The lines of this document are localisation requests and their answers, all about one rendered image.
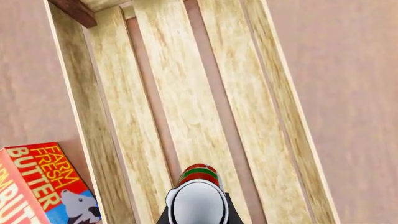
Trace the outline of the wooden slat tray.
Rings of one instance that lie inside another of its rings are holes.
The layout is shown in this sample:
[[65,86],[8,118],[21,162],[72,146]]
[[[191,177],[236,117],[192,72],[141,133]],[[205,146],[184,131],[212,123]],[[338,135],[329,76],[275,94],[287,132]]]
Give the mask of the wooden slat tray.
[[[267,0],[44,0],[102,224],[155,224],[173,168],[221,172],[244,224],[341,224]],[[218,74],[204,67],[203,22]]]

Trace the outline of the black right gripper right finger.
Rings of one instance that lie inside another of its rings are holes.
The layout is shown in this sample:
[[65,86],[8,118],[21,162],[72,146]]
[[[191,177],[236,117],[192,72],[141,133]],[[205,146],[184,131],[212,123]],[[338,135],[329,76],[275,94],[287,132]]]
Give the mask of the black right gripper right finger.
[[232,203],[229,193],[226,192],[225,195],[226,195],[226,201],[228,203],[228,210],[229,210],[227,224],[243,224],[242,219],[238,215],[238,213]]

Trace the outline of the red and green sauce tin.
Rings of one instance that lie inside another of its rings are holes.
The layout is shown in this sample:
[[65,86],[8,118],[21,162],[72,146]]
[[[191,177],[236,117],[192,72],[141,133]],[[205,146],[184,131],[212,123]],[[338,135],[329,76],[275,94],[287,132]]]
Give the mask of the red and green sauce tin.
[[229,205],[216,169],[194,164],[165,198],[170,224],[227,224]]

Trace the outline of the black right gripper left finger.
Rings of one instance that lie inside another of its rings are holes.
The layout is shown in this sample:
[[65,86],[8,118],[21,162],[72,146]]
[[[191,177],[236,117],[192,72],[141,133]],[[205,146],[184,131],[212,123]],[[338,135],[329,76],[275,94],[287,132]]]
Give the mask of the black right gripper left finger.
[[168,207],[164,208],[156,224],[170,224],[168,217]]

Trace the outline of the red butter box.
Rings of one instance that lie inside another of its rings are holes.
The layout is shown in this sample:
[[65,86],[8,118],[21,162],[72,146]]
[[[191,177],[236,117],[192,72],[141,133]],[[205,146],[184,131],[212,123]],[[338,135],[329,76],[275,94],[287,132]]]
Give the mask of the red butter box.
[[98,203],[55,142],[0,149],[0,224],[97,224]]

